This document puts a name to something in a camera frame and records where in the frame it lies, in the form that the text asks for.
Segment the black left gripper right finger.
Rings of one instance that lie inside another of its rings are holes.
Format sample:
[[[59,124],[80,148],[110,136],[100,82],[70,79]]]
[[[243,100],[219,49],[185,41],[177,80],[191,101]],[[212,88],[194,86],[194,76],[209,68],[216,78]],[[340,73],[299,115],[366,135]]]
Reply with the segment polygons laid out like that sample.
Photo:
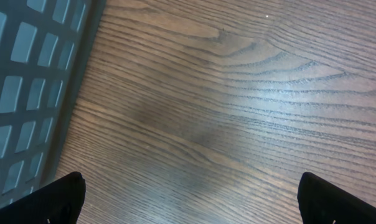
[[[304,224],[376,224],[375,207],[311,172],[303,173],[297,199]]]

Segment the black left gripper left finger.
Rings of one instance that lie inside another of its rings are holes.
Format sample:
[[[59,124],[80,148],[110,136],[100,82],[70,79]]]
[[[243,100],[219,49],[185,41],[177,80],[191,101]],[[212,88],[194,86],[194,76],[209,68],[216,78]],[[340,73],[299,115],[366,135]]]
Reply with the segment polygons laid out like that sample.
[[[52,182],[0,209],[0,224],[77,222],[85,201],[86,183],[79,172]]]

